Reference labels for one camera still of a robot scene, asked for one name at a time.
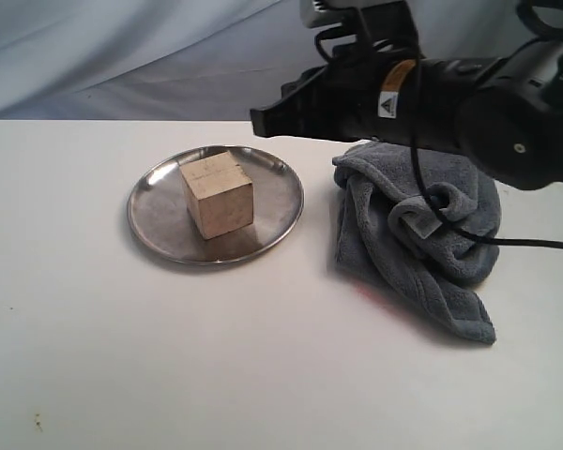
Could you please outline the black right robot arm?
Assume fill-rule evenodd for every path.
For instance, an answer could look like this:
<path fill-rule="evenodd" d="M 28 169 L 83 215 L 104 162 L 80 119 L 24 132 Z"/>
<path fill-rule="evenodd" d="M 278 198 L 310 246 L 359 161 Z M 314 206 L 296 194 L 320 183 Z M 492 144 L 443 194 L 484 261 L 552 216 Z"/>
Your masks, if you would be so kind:
<path fill-rule="evenodd" d="M 469 158 L 520 190 L 563 183 L 563 43 L 506 58 L 417 58 L 411 49 L 336 58 L 250 113 L 263 138 L 380 141 Z"/>

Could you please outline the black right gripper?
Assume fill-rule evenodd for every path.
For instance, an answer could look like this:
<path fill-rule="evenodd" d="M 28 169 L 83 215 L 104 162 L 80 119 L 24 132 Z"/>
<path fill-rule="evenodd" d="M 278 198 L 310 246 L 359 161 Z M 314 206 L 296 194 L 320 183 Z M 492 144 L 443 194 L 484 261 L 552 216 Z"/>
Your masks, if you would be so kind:
<path fill-rule="evenodd" d="M 283 85 L 281 99 L 250 110 L 253 133 L 262 138 L 408 145 L 417 117 L 417 75 L 418 61 L 405 56 L 314 67 Z"/>

